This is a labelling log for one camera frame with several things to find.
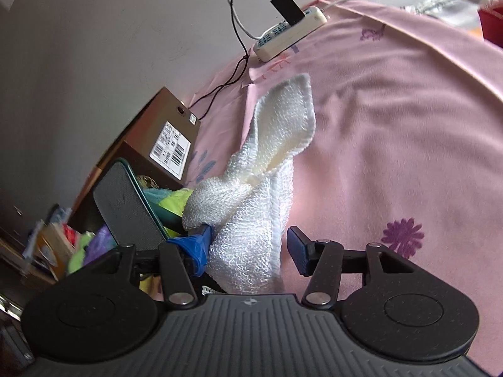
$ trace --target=purple flower print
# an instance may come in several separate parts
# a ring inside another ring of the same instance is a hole
[[[195,151],[193,154],[192,154],[192,159],[191,159],[191,162],[192,160],[195,159],[197,155],[197,151]],[[199,166],[201,166],[202,162],[204,161],[204,159],[206,158],[206,156],[208,155],[208,149],[206,149],[203,154],[199,157],[199,161],[197,162],[197,167],[196,168],[199,168]],[[208,163],[205,163],[204,166],[202,167],[201,171],[199,172],[199,174],[197,175],[196,177],[196,184],[199,184],[201,181],[203,181],[205,179],[205,176],[210,172],[210,170],[215,166],[215,164],[217,164],[217,162],[215,160],[211,160],[209,161]],[[190,180],[188,182],[185,183],[185,187],[187,187],[190,183],[192,183],[194,180]]]
[[[416,254],[419,248],[422,248],[423,244],[419,241],[424,238],[424,234],[419,232],[422,225],[414,226],[414,218],[406,221],[395,221],[393,223],[388,222],[388,229],[383,231],[385,235],[381,239],[383,244],[390,244],[389,249],[396,251],[401,256],[409,259],[411,256]]]
[[[381,37],[384,35],[384,29],[386,28],[386,24],[382,25],[380,30],[370,30],[368,28],[362,29],[362,36],[360,37],[360,41],[364,40],[373,40],[379,41]]]

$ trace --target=metal screw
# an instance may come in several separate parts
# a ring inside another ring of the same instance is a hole
[[[312,304],[327,304],[330,302],[330,295],[325,292],[311,292],[306,296],[306,301]]]
[[[186,305],[194,300],[194,297],[190,293],[186,292],[176,292],[169,295],[169,301],[174,304]]]

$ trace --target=teal cloth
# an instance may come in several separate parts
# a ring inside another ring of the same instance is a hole
[[[145,198],[153,204],[159,204],[173,191],[166,188],[143,188]]]

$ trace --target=white towel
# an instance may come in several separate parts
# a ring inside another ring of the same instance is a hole
[[[225,291],[281,291],[281,236],[292,205],[293,156],[311,143],[314,130],[309,75],[297,75],[259,99],[248,136],[225,172],[202,181],[189,197],[184,227],[213,227],[206,270]]]

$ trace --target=black power adapter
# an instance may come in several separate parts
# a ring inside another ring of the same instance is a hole
[[[290,26],[294,26],[304,18],[304,13],[293,0],[271,0],[271,3]]]

